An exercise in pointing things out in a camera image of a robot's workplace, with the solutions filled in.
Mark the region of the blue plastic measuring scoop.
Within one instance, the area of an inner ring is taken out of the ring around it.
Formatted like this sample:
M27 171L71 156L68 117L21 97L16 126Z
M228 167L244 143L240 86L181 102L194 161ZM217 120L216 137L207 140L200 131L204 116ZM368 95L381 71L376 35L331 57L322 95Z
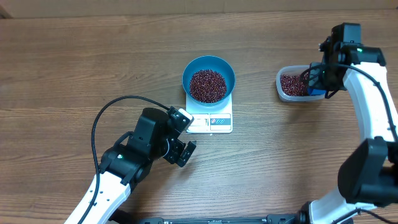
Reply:
M324 95L326 93L325 90L319 90L319 89L314 89L314 88L307 88L307 92L308 92L309 96Z

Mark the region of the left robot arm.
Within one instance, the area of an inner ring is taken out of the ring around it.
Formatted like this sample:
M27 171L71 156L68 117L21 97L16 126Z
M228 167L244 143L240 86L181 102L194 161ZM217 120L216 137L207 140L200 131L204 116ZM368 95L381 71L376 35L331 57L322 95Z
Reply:
M135 130L126 132L101 156L98 173L67 223L106 223L150 172L156 159L183 167L196 148L180 134L194 117L184 109L145 108Z

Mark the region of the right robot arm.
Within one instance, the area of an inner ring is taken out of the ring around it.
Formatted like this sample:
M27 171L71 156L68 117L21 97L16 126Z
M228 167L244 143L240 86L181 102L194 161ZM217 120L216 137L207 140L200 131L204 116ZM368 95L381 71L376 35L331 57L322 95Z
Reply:
M319 50L322 61L300 80L310 93L325 91L325 98L349 93L361 143L341 165L336 189L306 203L295 222L351 223L355 215L397 203L397 110L382 50L362 44L360 24L335 26Z

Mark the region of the white digital kitchen scale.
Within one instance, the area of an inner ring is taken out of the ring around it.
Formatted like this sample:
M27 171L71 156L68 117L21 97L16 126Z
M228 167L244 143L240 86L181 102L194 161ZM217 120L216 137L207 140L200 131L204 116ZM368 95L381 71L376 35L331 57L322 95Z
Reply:
M233 101L229 95L217 104L198 103L186 96L186 111L193 117L190 134L229 134L233 131Z

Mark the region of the red beans in bowl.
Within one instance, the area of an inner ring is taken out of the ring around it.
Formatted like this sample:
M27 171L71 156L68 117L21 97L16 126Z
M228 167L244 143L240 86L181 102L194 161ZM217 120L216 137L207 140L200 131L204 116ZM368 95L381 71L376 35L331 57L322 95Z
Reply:
M226 92L225 79L214 70L199 70L190 80L189 93L199 102L216 103L224 98Z

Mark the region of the blue metal bowl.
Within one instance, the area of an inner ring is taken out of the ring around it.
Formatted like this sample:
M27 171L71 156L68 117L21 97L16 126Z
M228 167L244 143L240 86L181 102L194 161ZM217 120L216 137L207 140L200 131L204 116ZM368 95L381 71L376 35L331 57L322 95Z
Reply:
M204 55L192 60L183 71L182 75L182 86L185 93L193 99L191 94L189 93L189 84L190 80L194 73L199 70L214 70L220 73L226 81L227 92L224 98L216 103L203 103L203 104L217 104L227 98L229 95L232 95L232 92L236 86L236 75L232 68L232 66L220 57L216 57L213 55Z

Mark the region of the clear plastic container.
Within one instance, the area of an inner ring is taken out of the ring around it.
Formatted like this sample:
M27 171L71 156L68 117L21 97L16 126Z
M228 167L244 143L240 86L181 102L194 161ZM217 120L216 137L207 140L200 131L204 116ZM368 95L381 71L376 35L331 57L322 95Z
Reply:
M322 100L325 98L325 92L321 95L310 95L310 96L290 96L286 94L282 89L281 76L299 76L304 70L308 69L309 65L293 65L281 68L276 75L276 88L281 101L289 103L299 103L299 102L310 102Z

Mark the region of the red adzuki beans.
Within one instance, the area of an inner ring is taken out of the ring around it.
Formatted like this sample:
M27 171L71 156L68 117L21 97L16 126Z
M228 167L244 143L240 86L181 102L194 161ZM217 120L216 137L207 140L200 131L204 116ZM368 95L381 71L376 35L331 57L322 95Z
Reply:
M299 75L282 74L280 76L282 91L289 96L308 96L308 86Z

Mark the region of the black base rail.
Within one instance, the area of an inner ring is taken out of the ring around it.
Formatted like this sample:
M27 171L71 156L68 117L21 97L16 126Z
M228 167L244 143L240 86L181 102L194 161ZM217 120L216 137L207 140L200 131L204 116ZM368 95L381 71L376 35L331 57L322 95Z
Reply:
M303 212L298 214L269 214L265 217L234 217L234 218L143 218L135 220L124 212L118 211L106 224L305 224L310 223Z

